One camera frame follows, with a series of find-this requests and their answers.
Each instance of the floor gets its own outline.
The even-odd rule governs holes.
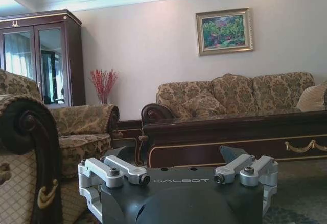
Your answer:
[[[120,155],[133,159],[130,153]],[[278,192],[263,224],[327,224],[326,210],[327,159],[280,162]],[[76,223],[98,224],[88,211]]]

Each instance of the glass cabinet door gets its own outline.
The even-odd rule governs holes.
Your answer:
[[[1,67],[36,81],[33,27],[1,30]]]
[[[35,26],[37,65],[43,101],[48,106],[69,106],[63,25]]]

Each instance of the display cabinet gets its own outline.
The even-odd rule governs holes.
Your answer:
[[[0,17],[0,67],[35,80],[50,108],[84,105],[81,24],[68,10]]]

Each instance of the landscape painting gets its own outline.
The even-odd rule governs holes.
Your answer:
[[[248,9],[197,14],[199,54],[253,50]]]

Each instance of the patterned sofa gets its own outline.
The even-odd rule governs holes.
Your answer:
[[[103,156],[118,119],[114,105],[48,110],[34,81],[0,69],[0,222],[73,223],[77,164]]]
[[[314,85],[307,72],[253,78],[225,74],[212,81],[166,83],[159,86],[156,103],[143,108],[142,121],[296,108],[302,92]]]

